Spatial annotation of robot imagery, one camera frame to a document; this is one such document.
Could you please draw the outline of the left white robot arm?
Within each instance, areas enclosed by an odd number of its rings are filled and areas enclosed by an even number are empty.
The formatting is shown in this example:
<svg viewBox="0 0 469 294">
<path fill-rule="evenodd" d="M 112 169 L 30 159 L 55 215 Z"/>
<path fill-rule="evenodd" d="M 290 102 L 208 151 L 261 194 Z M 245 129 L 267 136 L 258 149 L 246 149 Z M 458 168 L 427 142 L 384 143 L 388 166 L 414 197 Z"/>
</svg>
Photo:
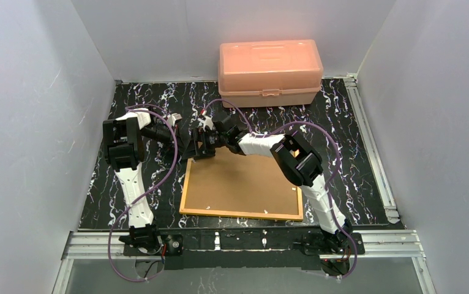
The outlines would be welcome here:
<svg viewBox="0 0 469 294">
<path fill-rule="evenodd" d="M 162 244 L 154 213 L 145 196 L 142 163 L 146 160 L 144 138 L 172 145 L 177 139 L 182 148 L 178 126 L 182 116 L 171 113 L 158 117 L 147 108 L 137 108 L 125 115 L 103 122 L 103 156 L 113 169 L 127 205 L 129 234 L 120 241 L 132 247 L 152 251 Z"/>
</svg>

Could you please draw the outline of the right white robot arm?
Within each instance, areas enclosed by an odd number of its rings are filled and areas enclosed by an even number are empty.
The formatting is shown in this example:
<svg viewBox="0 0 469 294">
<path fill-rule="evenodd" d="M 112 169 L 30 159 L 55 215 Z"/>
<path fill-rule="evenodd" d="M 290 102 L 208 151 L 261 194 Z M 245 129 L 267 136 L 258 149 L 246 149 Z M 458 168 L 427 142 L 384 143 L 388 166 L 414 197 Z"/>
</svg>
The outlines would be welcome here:
<svg viewBox="0 0 469 294">
<path fill-rule="evenodd" d="M 323 174 L 322 158 L 298 132 L 282 134 L 279 130 L 265 135 L 240 128 L 230 115 L 201 115 L 199 125 L 182 154 L 185 159 L 214 157 L 216 149 L 226 147 L 233 154 L 259 155 L 273 158 L 285 178 L 302 190 L 321 228 L 320 243 L 326 250 L 338 252 L 352 241 L 353 228 L 335 204 L 328 189 L 329 179 Z"/>
</svg>

